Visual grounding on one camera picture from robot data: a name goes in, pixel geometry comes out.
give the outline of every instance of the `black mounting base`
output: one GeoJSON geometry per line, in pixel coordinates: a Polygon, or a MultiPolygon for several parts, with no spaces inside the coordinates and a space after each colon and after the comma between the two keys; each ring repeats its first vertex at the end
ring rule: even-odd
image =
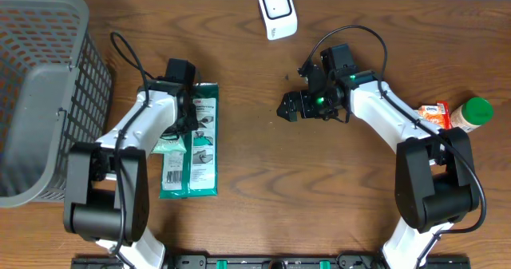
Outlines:
{"type": "MultiPolygon", "coordinates": [[[[116,258],[73,259],[71,269],[122,269],[116,258]]],[[[385,269],[373,255],[332,257],[205,257],[177,255],[169,258],[162,269],[385,269]]],[[[467,257],[429,257],[423,269],[470,269],[467,257]]]]}

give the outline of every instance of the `wooden table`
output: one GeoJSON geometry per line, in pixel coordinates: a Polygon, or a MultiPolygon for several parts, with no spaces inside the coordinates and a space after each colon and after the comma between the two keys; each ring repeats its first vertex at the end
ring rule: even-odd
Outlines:
{"type": "MultiPolygon", "coordinates": [[[[256,0],[85,1],[96,45],[117,71],[110,128],[141,84],[109,44],[111,30],[154,75],[177,57],[220,85],[218,197],[159,200],[161,157],[150,157],[149,227],[171,251],[333,256],[376,251],[390,238],[399,215],[389,146],[356,118],[292,124],[275,114],[284,93],[306,88],[295,70],[311,47],[336,27],[361,24],[386,40],[386,79],[408,105],[445,100],[455,109],[472,96],[493,104],[494,119],[469,135],[488,196],[485,225],[445,236],[434,252],[467,254],[473,268],[511,266],[511,2],[295,0],[298,32],[270,42],[256,0]]],[[[325,47],[344,42],[363,69],[380,69],[375,38],[348,30],[325,47]]],[[[65,232],[61,204],[0,212],[2,268],[69,268],[75,255],[105,253],[65,232]]]]}

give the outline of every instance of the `green bottle cap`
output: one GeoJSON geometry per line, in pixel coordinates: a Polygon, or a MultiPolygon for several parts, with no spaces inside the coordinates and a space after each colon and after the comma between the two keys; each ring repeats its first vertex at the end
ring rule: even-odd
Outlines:
{"type": "Polygon", "coordinates": [[[493,117],[492,105],[482,97],[470,98],[462,107],[461,114],[473,125],[483,125],[493,117]]]}

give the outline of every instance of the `wire mesh basket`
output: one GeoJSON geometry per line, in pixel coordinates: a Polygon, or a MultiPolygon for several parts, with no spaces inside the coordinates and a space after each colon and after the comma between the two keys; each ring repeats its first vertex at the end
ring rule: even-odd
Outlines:
{"type": "Polygon", "coordinates": [[[67,154],[104,131],[113,79],[83,0],[0,0],[0,207],[63,201],[67,154]]]}

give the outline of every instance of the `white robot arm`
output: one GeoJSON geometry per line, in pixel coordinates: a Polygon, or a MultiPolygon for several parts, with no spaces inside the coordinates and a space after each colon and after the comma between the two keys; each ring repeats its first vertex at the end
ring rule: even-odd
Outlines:
{"type": "Polygon", "coordinates": [[[119,223],[119,201],[123,198],[125,233],[117,257],[123,259],[125,268],[163,266],[165,247],[147,228],[149,188],[145,160],[164,133],[197,129],[195,106],[190,97],[195,72],[195,67],[187,61],[169,60],[165,77],[149,82],[147,105],[145,91],[141,90],[135,105],[109,133],[92,144],[76,143],[69,152],[65,229],[112,251],[123,230],[119,223]],[[94,188],[93,181],[117,179],[113,162],[119,132],[123,129],[125,134],[118,149],[125,168],[122,196],[118,184],[115,192],[109,192],[94,188]]]}
{"type": "Polygon", "coordinates": [[[396,153],[395,199],[402,218],[383,245],[379,261],[381,267],[390,269],[425,265],[438,233],[476,209],[479,201],[479,191],[467,168],[431,133],[449,140],[473,168],[468,136],[460,129],[444,131],[423,120],[377,73],[360,72],[346,44],[321,53],[324,73],[310,58],[299,69],[309,89],[286,93],[277,114],[288,121],[297,121],[298,112],[302,118],[341,121],[338,110],[345,109],[342,122],[347,123],[353,114],[383,138],[396,153]],[[430,166],[434,164],[446,164],[446,172],[433,176],[430,166]]]}

